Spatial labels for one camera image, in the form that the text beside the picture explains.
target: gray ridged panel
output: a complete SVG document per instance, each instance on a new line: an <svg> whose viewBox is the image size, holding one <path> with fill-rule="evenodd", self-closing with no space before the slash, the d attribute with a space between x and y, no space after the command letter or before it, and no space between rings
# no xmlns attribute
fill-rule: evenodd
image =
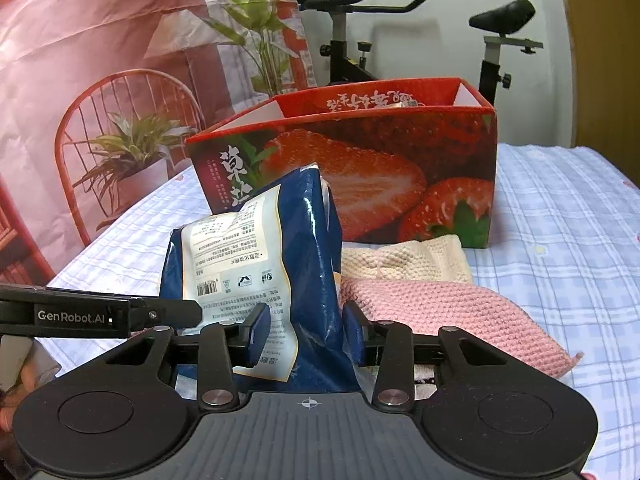
<svg viewBox="0 0 640 480"><path fill-rule="evenodd" d="M306 408L306 399L318 402ZM188 443L132 480L478 480L443 460L408 416L361 394L253 394L205 416ZM574 475L562 480L577 479ZM33 480L57 480L39 472Z"/></svg>

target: waffle-textured cloth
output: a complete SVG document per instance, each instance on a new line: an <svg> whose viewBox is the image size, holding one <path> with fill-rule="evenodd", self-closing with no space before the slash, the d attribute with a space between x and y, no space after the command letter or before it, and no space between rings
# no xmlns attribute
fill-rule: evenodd
<svg viewBox="0 0 640 480"><path fill-rule="evenodd" d="M572 358L524 310L482 286L344 278L340 295L341 304L356 301L368 319L392 319L417 334L437 334L441 326L459 326L555 378L582 357Z"/></svg>
<svg viewBox="0 0 640 480"><path fill-rule="evenodd" d="M379 249L343 248L342 276L382 280L473 283L456 235L404 242Z"/></svg>

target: blue plaid tablecloth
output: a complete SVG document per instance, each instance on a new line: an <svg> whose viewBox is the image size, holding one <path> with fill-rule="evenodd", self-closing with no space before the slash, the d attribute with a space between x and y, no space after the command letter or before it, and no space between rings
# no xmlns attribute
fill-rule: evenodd
<svg viewBox="0 0 640 480"><path fill-rule="evenodd" d="M124 213L51 285L155 295L171 230L208 214L189 168ZM569 354L584 353L563 381L598 414L585 471L640 479L640 191L589 148L501 144L490 246L466 256L478 285L519 304ZM42 342L64 371L119 343Z"/></svg>

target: blue bag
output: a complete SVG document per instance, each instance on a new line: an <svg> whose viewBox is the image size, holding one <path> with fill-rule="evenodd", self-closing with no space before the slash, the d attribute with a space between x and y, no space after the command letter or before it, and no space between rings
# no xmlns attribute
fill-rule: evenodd
<svg viewBox="0 0 640 480"><path fill-rule="evenodd" d="M228 212L174 230L160 296L197 300L203 323L242 321L270 306L271 331L254 368L234 368L241 391L359 390L342 351L338 309L342 230L315 165L292 171ZM182 375L196 378L195 366Z"/></svg>

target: silver bolt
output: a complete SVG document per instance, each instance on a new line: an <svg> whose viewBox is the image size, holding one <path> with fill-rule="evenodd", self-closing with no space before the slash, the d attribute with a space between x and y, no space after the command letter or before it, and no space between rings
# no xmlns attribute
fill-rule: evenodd
<svg viewBox="0 0 640 480"><path fill-rule="evenodd" d="M202 402L209 406L224 406L234 400L234 394L228 390L209 390L202 394Z"/></svg>
<svg viewBox="0 0 640 480"><path fill-rule="evenodd" d="M402 406L409 401L409 395L402 390L383 390L378 394L378 400L387 406Z"/></svg>

